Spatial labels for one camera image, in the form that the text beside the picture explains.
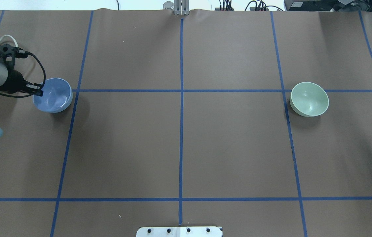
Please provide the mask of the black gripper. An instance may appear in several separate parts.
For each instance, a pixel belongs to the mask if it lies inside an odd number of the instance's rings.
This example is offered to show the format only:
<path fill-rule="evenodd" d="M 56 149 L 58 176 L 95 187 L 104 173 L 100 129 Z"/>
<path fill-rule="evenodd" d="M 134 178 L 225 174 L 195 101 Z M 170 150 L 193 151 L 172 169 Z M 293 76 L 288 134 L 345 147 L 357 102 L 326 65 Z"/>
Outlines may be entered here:
<path fill-rule="evenodd" d="M 24 80 L 23 75 L 17 70 L 8 71 L 8 77 L 6 80 L 6 92 L 31 92 L 34 96 L 43 96 L 44 91 L 42 90 L 43 84 L 29 84 Z"/>

